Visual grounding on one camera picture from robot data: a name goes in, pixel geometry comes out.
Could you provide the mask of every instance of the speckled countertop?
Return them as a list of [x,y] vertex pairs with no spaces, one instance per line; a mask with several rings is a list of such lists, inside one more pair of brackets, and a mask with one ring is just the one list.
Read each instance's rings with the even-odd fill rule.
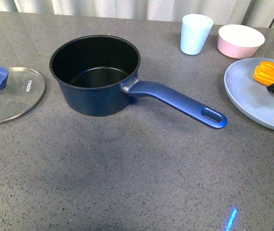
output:
[[[239,112],[223,76],[236,60],[214,26],[199,55],[180,23],[0,12],[0,66],[46,79],[29,113],[0,124],[0,231],[274,231],[274,130]],[[274,59],[274,29],[254,57]],[[119,36],[140,51],[139,79],[165,84],[228,117],[210,129],[151,98],[90,117],[66,104],[49,71],[63,43]]]

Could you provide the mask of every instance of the navy blue saucepan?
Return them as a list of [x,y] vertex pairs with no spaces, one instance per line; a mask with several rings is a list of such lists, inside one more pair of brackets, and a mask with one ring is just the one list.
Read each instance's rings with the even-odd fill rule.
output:
[[227,118],[165,85],[138,80],[140,53],[130,42],[105,35],[77,38],[51,57],[50,71],[68,105],[89,116],[114,114],[150,96],[214,129],[226,126]]

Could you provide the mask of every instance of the light blue cup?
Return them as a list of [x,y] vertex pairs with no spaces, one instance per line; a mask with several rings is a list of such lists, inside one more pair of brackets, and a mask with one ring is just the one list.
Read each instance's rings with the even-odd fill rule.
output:
[[185,54],[199,54],[214,22],[201,14],[188,14],[183,17],[181,51]]

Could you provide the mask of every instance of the pink bowl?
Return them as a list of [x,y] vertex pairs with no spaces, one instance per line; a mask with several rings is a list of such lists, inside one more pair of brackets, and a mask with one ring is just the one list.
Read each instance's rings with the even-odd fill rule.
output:
[[222,26],[218,33],[218,50],[233,59],[251,57],[265,42],[263,34],[243,25]]

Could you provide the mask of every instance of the saucepan handle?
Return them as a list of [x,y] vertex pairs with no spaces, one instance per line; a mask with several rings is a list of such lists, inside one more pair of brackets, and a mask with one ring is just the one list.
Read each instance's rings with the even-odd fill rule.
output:
[[132,78],[125,82],[121,89],[135,98],[156,98],[210,128],[221,129],[227,125],[227,118],[222,113],[163,84]]

